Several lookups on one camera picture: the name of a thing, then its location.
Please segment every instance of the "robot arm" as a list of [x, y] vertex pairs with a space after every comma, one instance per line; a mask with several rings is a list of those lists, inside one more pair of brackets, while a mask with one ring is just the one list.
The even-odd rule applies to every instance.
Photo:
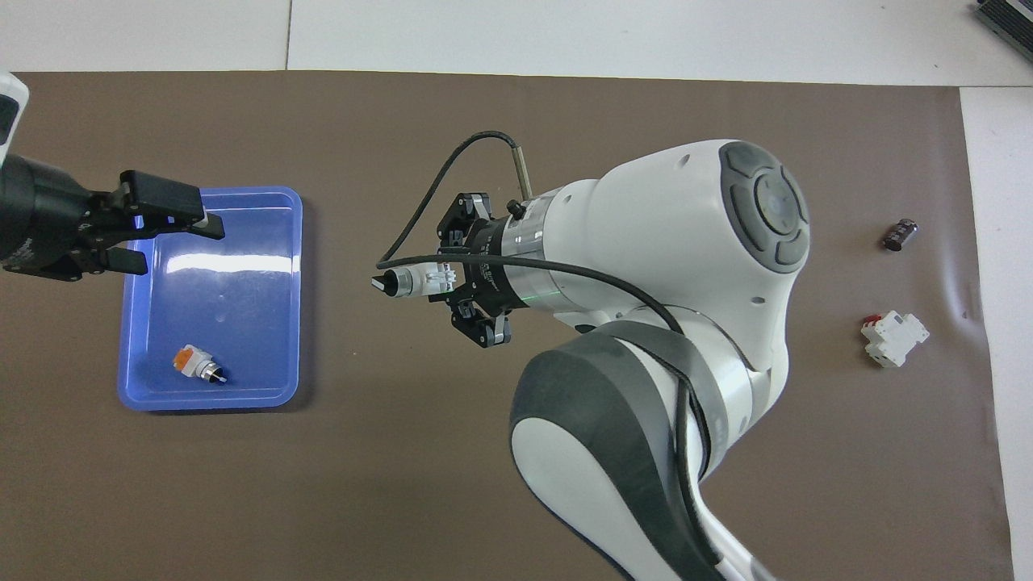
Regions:
[[147, 273], [144, 255], [117, 245], [186, 232], [220, 240], [194, 186], [123, 172], [112, 192], [90, 191], [61, 170], [8, 154], [28, 88], [0, 70], [0, 266], [8, 272], [75, 281], [84, 272]]
[[[439, 254], [388, 252], [374, 284], [445, 302], [481, 346], [507, 342], [524, 307], [582, 333], [528, 365], [510, 446], [535, 496], [619, 571], [773, 579], [698, 483], [785, 385], [785, 313], [810, 245], [791, 174], [752, 144], [702, 142], [507, 210], [460, 194]], [[465, 282], [444, 292], [425, 283], [442, 269], [415, 266], [448, 261]]]

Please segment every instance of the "cable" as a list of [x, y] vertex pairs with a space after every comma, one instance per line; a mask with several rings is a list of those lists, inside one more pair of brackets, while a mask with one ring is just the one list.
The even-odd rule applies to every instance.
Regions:
[[508, 266], [508, 267], [525, 267], [532, 269], [551, 270], [556, 272], [563, 272], [567, 274], [573, 274], [576, 276], [584, 276], [586, 278], [592, 278], [615, 286], [628, 295], [631, 295], [635, 299], [638, 299], [647, 307], [651, 308], [663, 322], [670, 328], [671, 331], [678, 333], [679, 335], [685, 335], [682, 331], [682, 326], [678, 324], [678, 319], [675, 315], [670, 314], [667, 307], [663, 306], [660, 301], [654, 299], [651, 295], [638, 288], [634, 284], [617, 278], [616, 276], [608, 275], [604, 272], [599, 272], [597, 270], [592, 270], [585, 267], [578, 267], [576, 265], [567, 265], [564, 263], [554, 263], [553, 261], [539, 261], [537, 258], [521, 258], [516, 256], [496, 256], [492, 254], [455, 254], [455, 253], [443, 253], [443, 254], [428, 254], [422, 256], [409, 256], [407, 258], [396, 258], [394, 261], [381, 261], [377, 263], [377, 269], [387, 270], [397, 267], [405, 267], [410, 265], [419, 265], [425, 263], [460, 263], [464, 265], [490, 265], [490, 266]]
[[[456, 162], [456, 159], [460, 156], [460, 154], [462, 154], [463, 151], [465, 151], [466, 148], [470, 147], [470, 145], [472, 145], [473, 143], [487, 139], [502, 140], [503, 142], [506, 142], [506, 144], [513, 150], [513, 159], [514, 160], [516, 159], [516, 154], [520, 151], [520, 145], [518, 145], [512, 137], [503, 133], [502, 131], [479, 131], [464, 140], [463, 143], [459, 144], [459, 147], [456, 148], [456, 151], [453, 151], [451, 155], [448, 156], [448, 159], [445, 160], [444, 164], [441, 165], [441, 170], [438, 171], [438, 176], [434, 178], [434, 183], [431, 184], [430, 189], [428, 189], [427, 193], [424, 195], [424, 200], [419, 202], [419, 206], [416, 207], [416, 211], [412, 214], [412, 217], [409, 218], [409, 223], [407, 223], [405, 227], [402, 228], [402, 234], [398, 235], [398, 239], [395, 241], [395, 243], [392, 244], [390, 248], [388, 248], [387, 251], [384, 252], [384, 255], [380, 257], [381, 263], [384, 261], [389, 261], [390, 257], [395, 255], [395, 252], [397, 252], [398, 249], [402, 246], [402, 243], [405, 242], [405, 239], [409, 237], [409, 233], [412, 232], [413, 226], [416, 225], [416, 221], [419, 220], [419, 217], [424, 214], [424, 210], [427, 209], [427, 205], [431, 203], [431, 198], [434, 197], [434, 193], [437, 192], [438, 186], [441, 185], [441, 180], [445, 178], [445, 174], [448, 173], [448, 170], [452, 166], [452, 163]], [[524, 187], [524, 181], [526, 179], [525, 176], [527, 174], [527, 171], [526, 169], [522, 171], [520, 166], [523, 159], [524, 156], [521, 153], [520, 161], [516, 162], [518, 164], [516, 177], [521, 181], [522, 192], [524, 192], [525, 189], [528, 189], [527, 193], [529, 194], [530, 186], [528, 186], [528, 188]]]

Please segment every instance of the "black vent grille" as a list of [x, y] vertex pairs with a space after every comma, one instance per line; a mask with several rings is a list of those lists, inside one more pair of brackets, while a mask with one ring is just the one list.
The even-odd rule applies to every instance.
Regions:
[[976, 13], [992, 25], [991, 28], [1010, 36], [1013, 42], [1026, 50], [1027, 56], [1033, 52], [1033, 23], [1007, 0], [985, 0]]

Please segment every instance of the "small black capacitor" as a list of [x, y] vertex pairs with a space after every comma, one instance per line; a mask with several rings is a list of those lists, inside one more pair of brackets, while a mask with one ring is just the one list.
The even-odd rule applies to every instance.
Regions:
[[882, 245], [888, 250], [894, 252], [900, 252], [900, 249], [907, 244], [907, 241], [914, 236], [914, 233], [918, 232], [918, 224], [914, 220], [909, 220], [904, 218], [903, 220], [897, 222], [889, 234], [882, 239]]

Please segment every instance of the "blue plastic container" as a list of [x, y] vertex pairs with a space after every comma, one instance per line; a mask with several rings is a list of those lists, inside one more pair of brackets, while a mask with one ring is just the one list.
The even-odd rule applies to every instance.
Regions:
[[[298, 390], [302, 201], [284, 187], [201, 189], [226, 237], [160, 235], [130, 243], [150, 272], [126, 276], [119, 397], [140, 411], [272, 407]], [[187, 343], [228, 378], [187, 377]]]

